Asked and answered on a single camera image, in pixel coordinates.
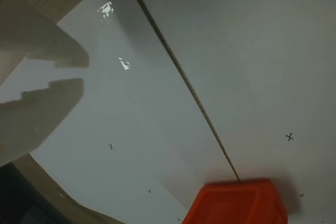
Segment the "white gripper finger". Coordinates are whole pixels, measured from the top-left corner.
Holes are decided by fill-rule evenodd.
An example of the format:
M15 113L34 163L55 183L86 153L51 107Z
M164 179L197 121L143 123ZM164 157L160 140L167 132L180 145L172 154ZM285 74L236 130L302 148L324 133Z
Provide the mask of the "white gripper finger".
M56 67L89 67L85 49L23 0L1 0L1 50L25 52Z
M77 105L81 78L53 81L46 89L23 92L1 104L1 166L37 149Z

